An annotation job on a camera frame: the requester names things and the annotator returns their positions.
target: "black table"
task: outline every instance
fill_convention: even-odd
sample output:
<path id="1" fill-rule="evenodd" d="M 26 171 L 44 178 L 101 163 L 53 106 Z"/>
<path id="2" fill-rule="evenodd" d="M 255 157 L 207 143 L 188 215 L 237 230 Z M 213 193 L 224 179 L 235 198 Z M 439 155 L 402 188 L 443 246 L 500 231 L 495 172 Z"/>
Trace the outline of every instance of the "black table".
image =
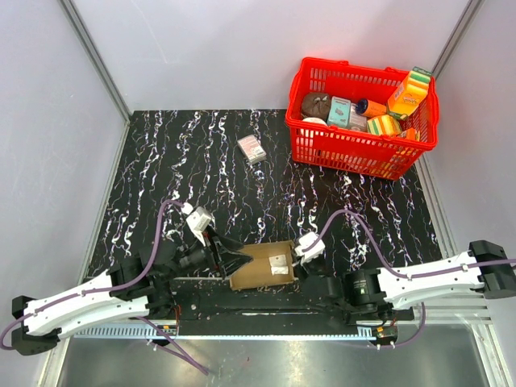
<path id="1" fill-rule="evenodd" d="M 252 167 L 236 143 L 250 134 L 267 152 L 267 160 Z M 149 245 L 157 211 L 166 198 L 205 207 L 214 215 L 219 233 L 244 243 L 276 242 L 321 231 L 334 211 L 347 208 L 364 217 L 394 265 L 440 259 L 414 168 L 399 181 L 387 181 L 294 163 L 284 110 L 135 112 L 87 275 L 98 275 L 112 262 Z M 168 210 L 163 236 L 181 242 L 183 227 L 182 217 Z M 336 276 L 381 266 L 363 230 L 349 218 L 336 219 L 324 243 L 324 260 Z M 200 275 L 212 277 L 208 272 Z M 224 318 L 219 325 L 225 331 L 239 333 L 227 328 L 242 325 L 236 320 L 228 323 L 231 316 L 218 318 Z M 183 329 L 200 335 L 205 325 L 186 324 Z M 287 323 L 272 325 L 281 331 Z M 319 326 L 307 324 L 304 332 L 320 333 L 315 325 Z M 326 331 L 335 333 L 331 328 Z"/>

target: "cardboard box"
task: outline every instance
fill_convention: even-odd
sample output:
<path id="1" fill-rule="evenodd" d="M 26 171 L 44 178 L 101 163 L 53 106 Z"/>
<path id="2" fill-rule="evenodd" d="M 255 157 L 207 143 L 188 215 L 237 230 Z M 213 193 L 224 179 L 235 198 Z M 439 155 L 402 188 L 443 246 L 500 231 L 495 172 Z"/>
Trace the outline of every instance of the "cardboard box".
<path id="1" fill-rule="evenodd" d="M 241 252 L 252 256 L 253 261 L 239 269 L 230 278 L 233 290 L 252 289 L 261 286 L 285 285 L 294 281 L 292 269 L 293 242 L 248 244 Z M 285 255 L 288 274 L 275 274 L 271 269 L 269 258 Z"/>

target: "white wall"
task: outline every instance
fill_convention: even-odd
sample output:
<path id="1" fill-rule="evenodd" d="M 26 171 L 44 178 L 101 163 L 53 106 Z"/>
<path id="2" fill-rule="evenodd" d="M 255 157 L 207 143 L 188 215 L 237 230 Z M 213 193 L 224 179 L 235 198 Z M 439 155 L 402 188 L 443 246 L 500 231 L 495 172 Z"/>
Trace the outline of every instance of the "white wall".
<path id="1" fill-rule="evenodd" d="M 431 69 L 467 0 L 75 0 L 132 110 L 286 108 L 304 56 Z"/>
<path id="2" fill-rule="evenodd" d="M 516 2 L 487 1 L 437 82 L 431 169 L 460 250 L 475 239 L 516 258 Z M 489 303 L 516 380 L 516 299 Z"/>
<path id="3" fill-rule="evenodd" d="M 123 120 L 57 1 L 3 2 L 0 28 L 3 330 L 12 298 L 77 284 Z M 35 385 L 45 356 L 0 351 L 0 385 Z"/>

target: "food item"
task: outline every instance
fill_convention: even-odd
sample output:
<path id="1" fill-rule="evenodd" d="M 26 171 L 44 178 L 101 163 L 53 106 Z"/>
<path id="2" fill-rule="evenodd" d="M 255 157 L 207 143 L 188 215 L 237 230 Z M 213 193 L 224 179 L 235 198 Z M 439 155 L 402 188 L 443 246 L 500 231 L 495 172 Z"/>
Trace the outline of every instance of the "food item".
<path id="1" fill-rule="evenodd" d="M 349 112 L 349 123 L 347 124 L 347 129 L 350 131 L 363 131 L 367 133 L 368 131 L 368 119 L 363 115 L 356 113 L 356 104 L 352 103 L 352 108 Z"/>
<path id="2" fill-rule="evenodd" d="M 393 137 L 402 133 L 400 123 L 388 114 L 368 120 L 368 132 L 372 135 L 388 135 Z"/>
<path id="3" fill-rule="evenodd" d="M 328 126 L 336 125 L 345 129 L 349 122 L 351 108 L 352 102 L 349 99 L 332 97 L 330 114 L 327 120 Z"/>
<path id="4" fill-rule="evenodd" d="M 411 127 L 410 129 L 407 129 L 406 131 L 403 131 L 402 133 L 397 135 L 397 137 L 401 139 L 412 139 L 413 141 L 419 141 L 421 136 L 419 131 Z"/>
<path id="5" fill-rule="evenodd" d="M 315 117 L 326 121 L 330 113 L 330 95 L 326 93 L 308 93 L 301 104 L 301 116 L 306 119 Z"/>
<path id="6" fill-rule="evenodd" d="M 318 119 L 317 117 L 307 117 L 303 119 L 303 121 L 307 123 L 321 123 L 322 125 L 326 126 L 326 122 L 323 119 Z"/>
<path id="7" fill-rule="evenodd" d="M 364 98 L 356 104 L 356 113 L 373 119 L 379 115 L 387 114 L 387 106 Z"/>
<path id="8" fill-rule="evenodd" d="M 250 165 L 265 160 L 267 153 L 265 153 L 254 135 L 248 135 L 247 137 L 239 139 L 237 143 Z"/>
<path id="9" fill-rule="evenodd" d="M 406 119 L 415 112 L 427 97 L 431 73 L 414 67 L 387 100 L 389 114 L 396 119 Z"/>

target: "red basket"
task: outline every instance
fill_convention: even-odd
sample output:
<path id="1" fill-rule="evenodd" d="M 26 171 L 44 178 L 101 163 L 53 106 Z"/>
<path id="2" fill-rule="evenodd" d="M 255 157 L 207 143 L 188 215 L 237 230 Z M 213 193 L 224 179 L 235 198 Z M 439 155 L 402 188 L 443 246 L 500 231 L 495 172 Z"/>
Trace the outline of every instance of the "red basket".
<path id="1" fill-rule="evenodd" d="M 400 122 L 403 130 L 410 127 L 419 130 L 420 141 L 306 123 L 302 121 L 301 104 L 312 91 L 354 103 L 367 98 L 386 104 L 407 73 L 390 67 L 379 70 L 352 66 L 346 61 L 303 59 L 290 88 L 286 114 L 293 160 L 397 180 L 437 144 L 439 100 L 433 78 L 425 100 L 406 121 Z"/>

